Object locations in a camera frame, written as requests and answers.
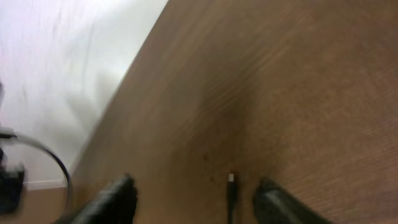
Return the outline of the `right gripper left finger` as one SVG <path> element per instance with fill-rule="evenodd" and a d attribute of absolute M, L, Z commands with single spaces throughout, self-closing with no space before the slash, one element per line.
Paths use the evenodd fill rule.
<path fill-rule="evenodd" d="M 79 211 L 62 216 L 55 224 L 132 224 L 136 207 L 135 181 L 126 174 L 109 183 Z"/>

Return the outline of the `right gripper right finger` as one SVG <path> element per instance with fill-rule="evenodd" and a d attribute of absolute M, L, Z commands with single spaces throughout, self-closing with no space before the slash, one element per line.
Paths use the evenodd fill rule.
<path fill-rule="evenodd" d="M 331 224 L 271 179 L 261 179 L 252 199 L 258 224 Z"/>

